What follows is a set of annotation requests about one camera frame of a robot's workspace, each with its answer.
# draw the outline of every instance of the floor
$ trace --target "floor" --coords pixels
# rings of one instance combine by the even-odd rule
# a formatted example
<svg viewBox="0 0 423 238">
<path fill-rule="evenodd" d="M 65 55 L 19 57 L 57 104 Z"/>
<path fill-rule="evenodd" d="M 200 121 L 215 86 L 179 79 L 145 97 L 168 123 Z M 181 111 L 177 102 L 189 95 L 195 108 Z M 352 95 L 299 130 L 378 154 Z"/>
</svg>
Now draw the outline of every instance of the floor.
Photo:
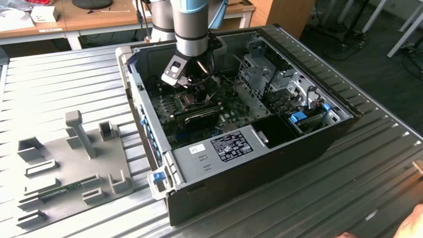
<svg viewBox="0 0 423 238">
<path fill-rule="evenodd" d="M 317 7 L 325 9 L 328 2 L 329 0 L 317 0 Z M 349 23 L 360 4 L 360 1 L 355 2 L 353 9 L 345 19 L 345 24 Z M 333 16 L 328 22 L 335 22 L 341 5 L 343 1 L 339 1 L 337 9 L 333 10 Z M 372 11 L 373 7 L 368 6 L 359 21 L 357 29 L 363 28 Z M 365 35 L 367 43 L 361 50 L 345 61 L 329 59 L 323 52 L 332 58 L 339 59 L 348 55 L 348 52 L 353 52 L 357 49 L 356 46 L 351 46 L 347 52 L 341 52 L 339 42 L 312 30 L 304 32 L 300 40 L 371 97 L 423 134 L 423 110 L 420 110 L 423 104 L 423 81 L 410 75 L 403 68 L 402 52 L 398 52 L 391 59 L 386 56 L 402 37 L 402 33 L 398 30 L 403 23 L 403 19 L 390 13 L 382 12 Z M 410 41 L 415 42 L 422 35 L 422 32 L 415 32 Z M 404 59 L 404 63 L 407 68 L 415 74 L 419 74 L 418 69 L 414 68 L 408 59 Z"/>
</svg>

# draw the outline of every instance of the sticker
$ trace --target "sticker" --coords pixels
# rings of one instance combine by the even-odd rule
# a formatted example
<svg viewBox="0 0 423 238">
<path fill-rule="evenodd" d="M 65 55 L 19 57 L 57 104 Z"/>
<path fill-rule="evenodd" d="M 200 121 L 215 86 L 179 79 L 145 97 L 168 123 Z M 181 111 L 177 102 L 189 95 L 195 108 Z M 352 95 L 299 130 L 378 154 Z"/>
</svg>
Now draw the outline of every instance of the sticker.
<svg viewBox="0 0 423 238">
<path fill-rule="evenodd" d="M 52 29 L 39 30 L 39 32 L 52 32 L 52 31 L 63 31 L 63 29 L 61 28 L 52 28 Z"/>
<path fill-rule="evenodd" d="M 224 162 L 253 151 L 240 131 L 212 140 L 211 143 Z"/>
<path fill-rule="evenodd" d="M 196 146 L 189 147 L 189 152 L 193 155 L 195 153 L 201 152 L 203 150 L 205 150 L 205 147 L 203 144 L 199 144 Z"/>
</svg>

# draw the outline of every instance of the wooden cabinet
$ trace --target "wooden cabinet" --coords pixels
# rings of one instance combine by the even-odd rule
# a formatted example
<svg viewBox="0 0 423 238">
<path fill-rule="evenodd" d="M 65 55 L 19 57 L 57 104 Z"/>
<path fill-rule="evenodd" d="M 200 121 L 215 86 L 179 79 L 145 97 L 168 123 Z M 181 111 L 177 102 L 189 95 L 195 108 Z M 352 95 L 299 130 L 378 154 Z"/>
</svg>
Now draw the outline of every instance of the wooden cabinet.
<svg viewBox="0 0 423 238">
<path fill-rule="evenodd" d="M 277 23 L 299 39 L 315 0 L 249 0 L 256 7 L 249 26 Z"/>
</svg>

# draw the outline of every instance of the wire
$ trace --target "wire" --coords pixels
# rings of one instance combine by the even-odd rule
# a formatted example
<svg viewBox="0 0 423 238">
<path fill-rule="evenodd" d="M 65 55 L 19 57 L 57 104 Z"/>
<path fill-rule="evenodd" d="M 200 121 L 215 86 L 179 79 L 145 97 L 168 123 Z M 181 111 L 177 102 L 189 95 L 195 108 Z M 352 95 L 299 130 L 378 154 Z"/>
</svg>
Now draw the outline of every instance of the wire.
<svg viewBox="0 0 423 238">
<path fill-rule="evenodd" d="M 141 18 L 141 13 L 140 13 L 140 7 L 139 7 L 139 0 L 135 0 L 136 1 L 136 7 L 137 7 L 137 19 L 139 19 L 139 23 L 141 25 L 141 30 L 143 30 L 143 21 L 140 21 L 140 18 Z"/>
<path fill-rule="evenodd" d="M 228 53 L 233 56 L 233 58 L 236 58 L 236 60 L 241 63 L 241 65 L 247 67 L 247 64 L 240 60 L 240 58 L 232 52 L 228 52 Z"/>
<path fill-rule="evenodd" d="M 149 9 L 149 6 L 148 6 L 147 1 L 145 1 L 145 0 L 143 0 L 143 2 L 145 3 L 147 9 L 148 9 L 148 11 L 149 11 L 149 13 L 151 13 L 151 9 Z"/>
<path fill-rule="evenodd" d="M 147 17 L 145 17 L 145 11 L 144 11 L 144 4 L 141 4 L 141 10 L 143 10 L 143 17 L 144 17 L 144 21 L 145 21 L 145 25 L 147 25 Z M 147 37 L 148 37 L 148 40 L 151 40 L 151 37 L 149 37 L 149 31 L 148 31 L 148 25 L 147 25 Z"/>
<path fill-rule="evenodd" d="M 317 0 L 315 1 L 315 9 L 316 9 L 316 16 L 317 16 L 317 19 L 319 19 L 319 24 L 323 25 L 321 19 L 320 19 L 320 15 L 319 15 L 319 9 L 317 9 Z"/>
<path fill-rule="evenodd" d="M 411 70 L 407 68 L 406 62 L 404 62 L 406 56 L 407 56 L 407 55 L 404 54 L 404 55 L 403 55 L 403 59 L 402 59 L 402 63 L 403 63 L 403 68 L 404 68 L 404 70 L 407 71 L 407 73 L 408 73 L 414 78 L 416 78 L 418 80 L 423 81 L 423 79 L 422 79 L 418 75 L 415 75 L 415 73 L 412 73 Z"/>
<path fill-rule="evenodd" d="M 88 39 L 96 39 L 99 38 L 100 34 L 97 34 L 96 36 L 85 36 Z"/>
<path fill-rule="evenodd" d="M 344 58 L 340 58 L 340 59 L 331 57 L 331 56 L 324 52 L 324 50 L 321 51 L 321 53 L 323 53 L 323 55 L 324 55 L 327 58 L 329 58 L 331 60 L 335 60 L 335 61 L 345 61 L 345 60 L 349 59 L 359 51 L 360 51 L 360 48 L 357 48 L 356 51 L 353 51 L 348 56 L 345 56 Z"/>
</svg>

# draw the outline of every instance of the circuit board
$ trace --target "circuit board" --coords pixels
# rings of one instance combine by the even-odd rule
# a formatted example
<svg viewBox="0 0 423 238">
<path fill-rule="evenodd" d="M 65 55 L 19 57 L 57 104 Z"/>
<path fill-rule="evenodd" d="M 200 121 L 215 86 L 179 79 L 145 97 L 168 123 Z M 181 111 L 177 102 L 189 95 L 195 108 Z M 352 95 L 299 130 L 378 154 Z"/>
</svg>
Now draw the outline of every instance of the circuit board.
<svg viewBox="0 0 423 238">
<path fill-rule="evenodd" d="M 195 101 L 192 93 L 187 90 L 180 92 L 172 90 L 173 93 L 151 98 L 173 149 L 227 133 L 255 120 L 248 106 L 237 97 L 231 80 L 221 80 L 220 87 L 211 82 L 205 88 L 207 99 L 200 103 Z M 212 122 L 200 129 L 187 129 L 185 122 L 196 115 L 205 115 L 201 120 Z"/>
</svg>

